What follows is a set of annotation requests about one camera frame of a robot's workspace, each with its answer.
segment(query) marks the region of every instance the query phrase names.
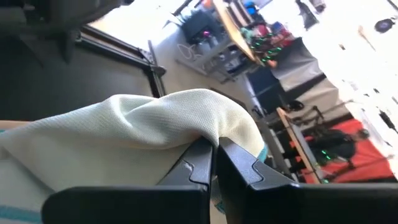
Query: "wooden countertop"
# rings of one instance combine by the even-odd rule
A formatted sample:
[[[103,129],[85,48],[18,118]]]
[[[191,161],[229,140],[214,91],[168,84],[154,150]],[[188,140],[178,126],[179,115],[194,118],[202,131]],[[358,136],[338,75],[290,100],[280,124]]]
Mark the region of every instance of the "wooden countertop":
[[[235,26],[232,18],[229,16],[225,2],[223,0],[213,0],[213,5],[232,42],[234,42],[251,60],[258,62],[258,59],[252,53],[250,46],[246,43],[240,30]]]
[[[315,173],[316,170],[314,170],[307,155],[304,153],[304,150],[303,150],[301,144],[299,143],[299,140],[297,139],[296,135],[294,134],[292,128],[290,128],[289,121],[287,120],[287,117],[289,117],[289,116],[282,108],[277,108],[277,112],[280,117],[280,120],[282,121],[282,123],[284,124],[284,126],[287,130],[287,133],[289,134],[291,140],[293,141],[294,146],[295,146],[296,150],[298,151],[298,154],[300,155],[301,159],[303,160],[305,167],[309,171],[310,176],[312,177],[314,183],[320,184],[321,183],[320,178]]]

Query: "red cloth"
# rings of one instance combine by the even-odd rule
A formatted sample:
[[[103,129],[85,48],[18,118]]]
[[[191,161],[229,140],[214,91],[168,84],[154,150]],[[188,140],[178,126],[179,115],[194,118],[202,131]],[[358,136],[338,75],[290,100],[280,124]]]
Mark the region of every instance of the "red cloth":
[[[263,37],[269,34],[268,28],[265,25],[258,25],[257,30],[259,31],[260,35]]]
[[[292,33],[290,33],[290,31],[288,31],[286,28],[283,28],[280,31],[280,34],[282,34],[284,36],[284,40],[281,42],[283,47],[289,46],[293,43],[294,39],[288,38],[290,36],[292,36]]]
[[[350,134],[353,134],[362,128],[362,123],[356,119],[342,122],[333,127],[333,129],[339,129],[341,131],[344,131],[345,133]],[[383,157],[384,156],[380,154],[378,149],[374,147],[370,140],[357,142],[356,152],[354,157],[352,158],[352,162],[355,167],[359,168],[337,177],[333,182],[343,183],[355,180],[368,180],[393,176],[387,159],[382,160]],[[345,162],[331,162],[327,166],[322,167],[322,170],[333,173],[346,166],[347,163]],[[310,175],[304,175],[304,178],[306,183],[313,184],[313,179]]]

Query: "colorful decoration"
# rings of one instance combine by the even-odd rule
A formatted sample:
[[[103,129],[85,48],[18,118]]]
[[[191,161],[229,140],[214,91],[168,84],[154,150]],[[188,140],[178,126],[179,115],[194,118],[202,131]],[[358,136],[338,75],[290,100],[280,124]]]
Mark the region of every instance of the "colorful decoration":
[[[212,0],[203,0],[202,4],[206,9],[211,9],[213,7]]]
[[[241,32],[257,58],[270,67],[276,67],[276,56],[292,43],[294,37],[279,22],[273,24],[271,30],[267,27],[266,29],[259,32],[258,27],[253,27],[251,30],[243,28]]]
[[[203,31],[203,36],[204,37],[209,37],[210,36],[210,32],[209,31]]]

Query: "cable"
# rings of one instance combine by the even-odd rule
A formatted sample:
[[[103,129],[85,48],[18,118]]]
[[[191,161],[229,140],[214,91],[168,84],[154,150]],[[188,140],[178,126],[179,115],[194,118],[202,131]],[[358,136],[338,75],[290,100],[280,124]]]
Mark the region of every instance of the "cable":
[[[318,109],[318,107],[315,105],[315,106],[312,106],[311,109],[309,109],[308,111],[306,111],[306,112],[305,112],[304,114],[302,114],[301,116],[298,116],[298,117],[293,118],[293,121],[294,121],[295,124],[298,125],[298,126],[301,126],[301,125],[303,125],[303,124],[304,124],[304,125],[307,125],[307,124],[311,123],[312,121],[317,121],[317,119],[319,119],[319,118],[321,118],[322,121],[324,122],[324,121],[325,121],[325,118],[323,117],[324,114],[327,114],[327,113],[329,113],[329,112],[332,112],[332,111],[334,111],[334,110],[337,110],[339,107],[345,106],[345,105],[347,105],[348,103],[359,103],[359,102],[356,102],[356,101],[354,101],[353,99],[351,99],[351,100],[348,100],[348,101],[344,101],[344,102],[342,102],[342,103],[339,103],[339,104],[337,104],[337,105],[335,105],[335,106],[332,106],[331,108],[328,108],[328,109],[325,110],[325,111],[320,111],[320,110]],[[312,116],[311,118],[304,119],[305,117],[310,116],[313,112],[316,112],[317,115]]]
[[[379,159],[376,159],[375,161],[368,162],[368,163],[362,164],[360,166],[354,166],[354,164],[352,164],[352,162],[351,162],[351,163],[349,163],[348,166],[346,166],[346,167],[334,172],[332,175],[325,176],[323,179],[327,180],[328,182],[333,182],[337,177],[339,177],[339,176],[341,176],[343,174],[347,174],[348,172],[351,172],[353,170],[356,170],[356,169],[359,169],[359,168],[363,168],[363,167],[367,167],[367,166],[376,164],[378,162],[382,162],[382,161],[385,161],[385,160],[392,159],[393,157],[394,157],[394,155],[389,155],[387,157],[379,158]]]
[[[183,50],[181,49],[181,47],[185,48],[188,50],[188,55],[186,55]],[[177,48],[180,51],[180,53],[182,54],[182,56],[187,59],[187,60],[191,60],[193,59],[194,61],[197,60],[198,58],[200,58],[202,55],[201,54],[196,54],[196,52],[193,50],[193,48],[196,47],[195,44],[191,45],[190,47],[187,47],[183,44],[177,44]]]

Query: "white fabric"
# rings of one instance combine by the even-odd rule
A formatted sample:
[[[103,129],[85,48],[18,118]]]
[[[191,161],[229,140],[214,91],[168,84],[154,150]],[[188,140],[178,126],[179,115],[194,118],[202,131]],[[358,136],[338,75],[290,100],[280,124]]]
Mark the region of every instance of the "white fabric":
[[[289,56],[271,69],[285,91],[289,91],[321,75],[318,60],[301,44],[295,47]]]
[[[332,84],[328,79],[324,79],[319,84],[313,86],[311,90],[298,97],[297,100],[302,102],[305,105],[305,108],[302,111],[291,112],[291,117],[301,116],[308,110],[310,110],[313,106],[317,106],[319,110],[323,112],[343,102],[343,100],[340,99],[339,89],[334,86],[334,84]],[[347,108],[342,105],[337,107],[335,110],[331,110],[325,113],[323,116],[325,118],[325,121],[330,121],[348,113],[349,111],[347,110]],[[312,118],[316,115],[316,112],[312,112],[306,118]],[[303,125],[301,128],[307,129],[312,127],[313,125],[313,123],[310,123],[308,125]]]
[[[155,185],[200,136],[215,146],[218,138],[229,137],[256,157],[264,147],[248,112],[210,90],[182,91],[159,99],[115,95],[7,130],[0,134],[0,146],[50,190],[59,191],[85,185]],[[30,194],[36,202],[26,204],[20,197],[12,202],[10,195],[20,192],[12,184],[1,186],[0,203],[8,197],[13,206],[39,209],[37,201],[44,199],[32,186]]]

